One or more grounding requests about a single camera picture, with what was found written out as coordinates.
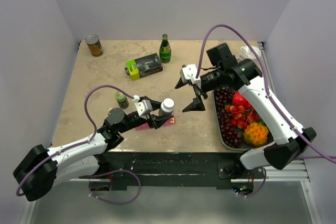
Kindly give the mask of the grey pill bottle white cap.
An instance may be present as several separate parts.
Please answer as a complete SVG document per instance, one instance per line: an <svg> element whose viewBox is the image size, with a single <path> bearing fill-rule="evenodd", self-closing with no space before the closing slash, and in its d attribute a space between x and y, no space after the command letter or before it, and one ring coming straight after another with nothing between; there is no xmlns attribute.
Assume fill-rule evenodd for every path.
<svg viewBox="0 0 336 224"><path fill-rule="evenodd" d="M175 103L171 98L166 98L160 105L159 116L171 115L174 111Z"/></svg>

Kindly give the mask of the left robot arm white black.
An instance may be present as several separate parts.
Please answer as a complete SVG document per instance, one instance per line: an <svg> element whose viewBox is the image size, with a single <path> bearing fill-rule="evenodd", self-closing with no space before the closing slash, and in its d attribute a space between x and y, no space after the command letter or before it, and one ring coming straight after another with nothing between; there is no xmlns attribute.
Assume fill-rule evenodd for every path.
<svg viewBox="0 0 336 224"><path fill-rule="evenodd" d="M122 133L145 124L159 129L173 117L175 104L170 98L159 102L137 96L133 101L135 111L127 114L121 108L111 109L103 125L94 126L93 133L80 140L58 147L32 147L13 171L16 195L35 201L64 181L81 176L103 178L109 165L99 157L124 140Z"/></svg>

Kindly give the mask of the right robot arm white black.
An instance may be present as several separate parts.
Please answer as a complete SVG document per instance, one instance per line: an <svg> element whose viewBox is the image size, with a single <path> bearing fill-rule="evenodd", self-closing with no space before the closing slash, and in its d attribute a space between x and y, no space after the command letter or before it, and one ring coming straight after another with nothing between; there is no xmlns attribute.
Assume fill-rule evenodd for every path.
<svg viewBox="0 0 336 224"><path fill-rule="evenodd" d="M237 61L226 43L207 51L214 70L197 77L195 64L183 66L176 88L193 87L196 97L183 109L204 111L203 99L207 93L227 86L239 92L256 110L271 132L273 142L249 149L241 154L234 165L234 173L246 178L254 168L272 166L282 170L301 155L317 136L312 127L305 128L284 108L274 93L265 84L259 67L250 59Z"/></svg>

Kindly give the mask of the pink weekly pill organizer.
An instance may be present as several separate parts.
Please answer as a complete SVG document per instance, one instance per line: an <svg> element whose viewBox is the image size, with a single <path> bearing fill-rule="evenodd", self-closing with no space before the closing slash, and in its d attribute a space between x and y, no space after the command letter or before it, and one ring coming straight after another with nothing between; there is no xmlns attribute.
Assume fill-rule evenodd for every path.
<svg viewBox="0 0 336 224"><path fill-rule="evenodd" d="M170 118L169 120L167 120L165 123L163 123L160 128L162 127L166 127L166 126L169 126L169 125L174 125L176 123L176 120L175 120L175 116L173 116L172 118ZM154 127L150 127L148 125L148 123L145 123L145 124L142 124L140 126L137 126L135 128L135 130L137 131L141 131L141 130L155 130Z"/></svg>

